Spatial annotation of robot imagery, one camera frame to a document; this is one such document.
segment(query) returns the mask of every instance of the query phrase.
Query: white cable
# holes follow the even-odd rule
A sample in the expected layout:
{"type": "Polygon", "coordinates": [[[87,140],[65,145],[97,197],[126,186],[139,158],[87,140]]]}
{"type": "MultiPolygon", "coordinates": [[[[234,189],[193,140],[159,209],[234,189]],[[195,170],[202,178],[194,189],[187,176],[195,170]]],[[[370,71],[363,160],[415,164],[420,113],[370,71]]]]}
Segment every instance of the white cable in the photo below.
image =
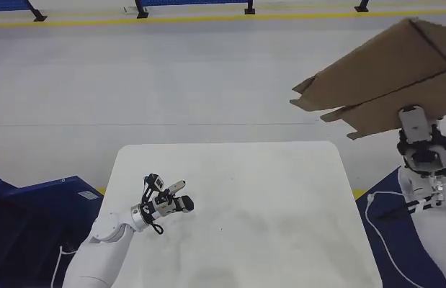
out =
{"type": "Polygon", "coordinates": [[[55,271],[53,272],[53,278],[51,279],[51,285],[50,288],[53,288],[53,285],[55,283],[55,278],[56,278],[56,272],[58,271],[58,266],[59,266],[59,261],[61,260],[61,255],[71,255],[74,254],[77,251],[73,251],[73,252],[64,252],[63,251],[63,246],[59,246],[59,256],[58,256],[58,261],[56,261],[56,267],[55,267],[55,271]]]}
{"type": "Polygon", "coordinates": [[[373,223],[370,221],[370,219],[368,219],[368,208],[370,208],[370,205],[372,204],[373,200],[375,199],[375,195],[376,194],[393,194],[393,195],[398,195],[398,196],[403,196],[402,193],[397,193],[397,192],[374,192],[372,194],[368,194],[367,195],[367,207],[365,208],[365,219],[367,220],[368,224],[370,224],[373,229],[375,229],[375,232],[378,234],[378,236],[380,236],[381,242],[383,242],[384,248],[386,249],[386,253],[389,256],[389,259],[391,260],[391,263],[393,264],[394,268],[396,268],[397,272],[402,275],[403,278],[405,278],[405,280],[407,280],[408,282],[410,282],[412,285],[414,285],[417,288],[423,288],[423,286],[418,285],[417,283],[413,282],[410,280],[410,278],[408,278],[398,267],[396,262],[394,261],[391,252],[389,252],[389,248],[386,245],[386,242],[384,241],[383,236],[381,235],[380,231],[376,228],[376,226],[373,225],[373,223]]]}

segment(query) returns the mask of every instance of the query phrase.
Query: robot end effector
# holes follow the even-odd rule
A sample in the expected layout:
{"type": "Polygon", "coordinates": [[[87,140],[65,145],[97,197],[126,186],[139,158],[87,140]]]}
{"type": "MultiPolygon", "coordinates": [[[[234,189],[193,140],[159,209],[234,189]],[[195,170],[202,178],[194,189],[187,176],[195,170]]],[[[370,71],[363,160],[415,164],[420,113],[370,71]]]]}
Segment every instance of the robot end effector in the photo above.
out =
{"type": "Polygon", "coordinates": [[[446,136],[438,122],[429,121],[420,106],[407,106],[399,111],[398,152],[406,167],[421,177],[446,176],[446,136]]]}

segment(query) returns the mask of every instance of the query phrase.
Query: black post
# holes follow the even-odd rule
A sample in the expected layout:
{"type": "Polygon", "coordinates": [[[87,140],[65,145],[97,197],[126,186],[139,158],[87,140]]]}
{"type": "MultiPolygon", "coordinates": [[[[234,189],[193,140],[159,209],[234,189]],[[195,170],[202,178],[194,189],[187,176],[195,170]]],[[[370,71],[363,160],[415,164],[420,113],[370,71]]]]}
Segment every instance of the black post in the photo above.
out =
{"type": "Polygon", "coordinates": [[[29,2],[29,0],[24,0],[29,10],[34,14],[35,19],[34,22],[43,22],[47,19],[48,16],[43,16],[38,9],[34,8],[34,6],[29,2]]]}
{"type": "Polygon", "coordinates": [[[249,6],[245,9],[245,15],[254,15],[253,0],[248,0],[249,6]]]}
{"type": "Polygon", "coordinates": [[[359,6],[354,7],[357,12],[368,12],[368,0],[362,0],[359,6]]]}
{"type": "Polygon", "coordinates": [[[138,8],[138,16],[137,19],[147,18],[149,16],[149,12],[147,8],[143,7],[141,4],[141,0],[135,0],[136,8],[138,8]]]}

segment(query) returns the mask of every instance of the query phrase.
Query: blue barrier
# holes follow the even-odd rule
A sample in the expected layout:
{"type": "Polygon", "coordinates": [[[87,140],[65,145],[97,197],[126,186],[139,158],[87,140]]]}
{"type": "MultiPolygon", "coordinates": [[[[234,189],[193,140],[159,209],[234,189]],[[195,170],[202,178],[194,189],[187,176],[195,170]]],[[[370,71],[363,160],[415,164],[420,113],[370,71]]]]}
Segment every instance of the blue barrier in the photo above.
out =
{"type": "Polygon", "coordinates": [[[25,0],[0,0],[0,11],[29,10],[25,0]]]}
{"type": "Polygon", "coordinates": [[[142,0],[143,6],[247,3],[247,0],[142,0]]]}

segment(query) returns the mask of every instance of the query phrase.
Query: blue mat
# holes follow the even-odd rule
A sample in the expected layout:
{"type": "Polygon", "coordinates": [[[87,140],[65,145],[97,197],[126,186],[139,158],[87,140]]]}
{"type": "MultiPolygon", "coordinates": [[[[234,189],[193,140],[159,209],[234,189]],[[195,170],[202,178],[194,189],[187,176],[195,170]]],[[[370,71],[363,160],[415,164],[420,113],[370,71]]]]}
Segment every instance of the blue mat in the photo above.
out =
{"type": "MultiPolygon", "coordinates": [[[[376,184],[357,201],[373,255],[380,271],[384,288],[412,288],[394,268],[388,254],[385,252],[381,239],[365,219],[367,195],[376,191],[401,192],[397,179],[398,169],[376,184]]],[[[391,255],[402,272],[412,281],[424,288],[446,288],[446,279],[431,257],[424,250],[418,238],[413,221],[408,213],[406,217],[395,220],[377,220],[377,216],[404,205],[403,197],[389,194],[379,194],[370,206],[368,217],[379,229],[388,245],[391,255]]]]}
{"type": "MultiPolygon", "coordinates": [[[[25,188],[0,179],[0,287],[48,287],[59,246],[79,247],[102,200],[77,176],[25,188]]],[[[61,259],[57,286],[70,260],[61,259]]]]}

